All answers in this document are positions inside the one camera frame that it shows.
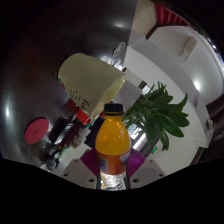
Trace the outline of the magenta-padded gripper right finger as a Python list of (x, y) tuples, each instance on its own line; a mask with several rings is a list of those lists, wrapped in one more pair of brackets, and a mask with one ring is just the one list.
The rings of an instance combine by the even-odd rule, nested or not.
[(127, 183), (129, 189), (144, 187), (165, 177), (155, 160), (147, 160), (140, 152), (131, 150), (127, 162)]

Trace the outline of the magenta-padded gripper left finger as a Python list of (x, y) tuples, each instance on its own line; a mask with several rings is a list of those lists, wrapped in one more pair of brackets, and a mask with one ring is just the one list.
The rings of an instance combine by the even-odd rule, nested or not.
[(80, 159), (74, 158), (63, 170), (61, 177), (80, 187), (96, 189), (99, 176), (95, 149), (87, 151)]

